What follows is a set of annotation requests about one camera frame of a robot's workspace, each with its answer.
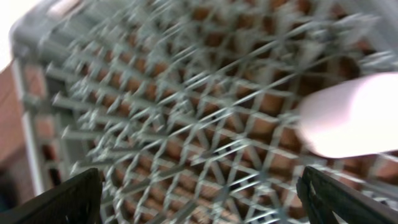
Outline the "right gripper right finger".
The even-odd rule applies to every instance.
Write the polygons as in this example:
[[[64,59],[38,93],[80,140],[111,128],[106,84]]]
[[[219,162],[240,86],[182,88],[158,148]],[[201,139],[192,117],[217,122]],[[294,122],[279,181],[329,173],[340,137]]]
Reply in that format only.
[[[298,178],[297,195],[311,224],[397,224],[397,211],[333,179],[314,167],[306,166]]]

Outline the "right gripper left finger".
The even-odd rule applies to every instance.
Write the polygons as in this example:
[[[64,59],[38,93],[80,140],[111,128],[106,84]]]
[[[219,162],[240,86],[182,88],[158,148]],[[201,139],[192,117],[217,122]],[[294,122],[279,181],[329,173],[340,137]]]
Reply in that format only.
[[[103,184],[90,168],[28,202],[1,213],[2,224],[100,222]]]

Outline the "pink-tinted white cup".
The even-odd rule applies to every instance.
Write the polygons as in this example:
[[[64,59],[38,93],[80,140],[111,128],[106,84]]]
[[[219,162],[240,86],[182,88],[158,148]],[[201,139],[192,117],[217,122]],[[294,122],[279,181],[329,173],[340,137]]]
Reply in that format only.
[[[306,96],[297,136],[329,158],[397,150],[397,73],[349,80]]]

